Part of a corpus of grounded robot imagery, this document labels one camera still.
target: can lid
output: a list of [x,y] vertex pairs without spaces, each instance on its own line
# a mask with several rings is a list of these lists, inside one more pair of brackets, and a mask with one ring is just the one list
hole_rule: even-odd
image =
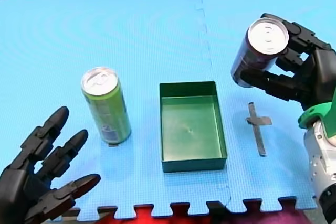
[[104,95],[118,85],[116,72],[106,67],[97,67],[86,72],[81,79],[81,88],[92,95]]
[[280,53],[287,47],[289,40],[285,25],[273,18],[261,18],[253,22],[247,36],[251,46],[266,55]]

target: can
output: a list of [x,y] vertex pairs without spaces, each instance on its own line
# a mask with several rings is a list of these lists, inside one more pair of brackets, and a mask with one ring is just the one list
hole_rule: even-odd
[[243,42],[231,68],[235,83],[244,88],[251,85],[240,74],[246,69],[268,70],[288,45],[289,34],[284,24],[277,19],[261,18],[247,29]]
[[119,78],[115,71],[97,67],[86,72],[81,89],[101,138],[119,144],[131,134],[131,126]]

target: robotic hand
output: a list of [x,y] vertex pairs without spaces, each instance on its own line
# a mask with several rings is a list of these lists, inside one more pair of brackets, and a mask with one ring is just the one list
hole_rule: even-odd
[[[21,152],[0,176],[0,224],[38,224],[55,219],[75,205],[75,199],[90,191],[100,176],[91,174],[60,189],[50,189],[51,181],[60,177],[87,140],[88,132],[82,130],[63,147],[52,150],[69,116],[63,106],[43,126],[36,127],[21,145]],[[42,168],[34,173],[34,166]]]
[[[288,30],[287,48],[276,65],[293,77],[247,69],[241,78],[267,94],[301,103],[305,110],[299,126],[307,129],[304,139],[309,155],[310,180],[327,222],[336,223],[336,53],[315,33],[271,14],[261,17],[281,21]],[[303,61],[302,53],[308,55]]]

